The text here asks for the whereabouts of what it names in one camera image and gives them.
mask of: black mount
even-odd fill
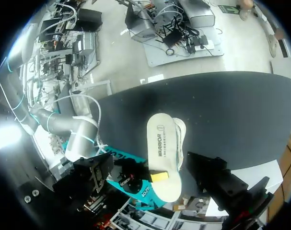
[[[266,194],[268,177],[264,177],[250,190],[248,184],[233,175],[221,158],[208,158],[192,152],[187,155],[187,168],[195,178],[201,192],[206,192],[226,210],[229,217],[223,230],[258,229],[258,217],[269,206],[273,194]]]

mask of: floor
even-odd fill
[[[103,26],[98,32],[98,56],[101,64],[88,77],[91,81],[111,81],[113,93],[140,85],[141,79],[163,75],[164,79],[194,73],[216,71],[257,71],[271,73],[266,34],[254,15],[242,21],[239,15],[225,14],[216,4],[235,6],[235,0],[211,0],[216,16],[215,27],[221,34],[224,56],[178,61],[151,68],[147,64],[143,45],[130,39],[124,23],[127,8],[115,0],[88,0],[83,8],[103,13]],[[282,57],[278,47],[277,57]]]

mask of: power strip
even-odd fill
[[[208,40],[208,45],[204,45],[208,50],[214,49],[214,44],[212,40]],[[201,48],[201,46],[195,46],[195,51],[206,50],[205,48]]]

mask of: person's foot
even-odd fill
[[[239,16],[243,21],[246,21],[250,13],[251,10],[240,10]]]
[[[270,54],[273,58],[275,58],[276,57],[276,49],[278,46],[278,41],[273,34],[269,34],[267,36],[267,38],[268,38],[268,42],[269,42]]]

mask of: black table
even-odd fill
[[[232,170],[279,159],[291,131],[291,79],[258,72],[194,74],[141,85],[99,101],[100,136],[147,158],[146,124],[156,113],[182,119],[188,151],[221,157]],[[91,104],[93,117],[97,107]],[[183,192],[195,183],[183,166]]]

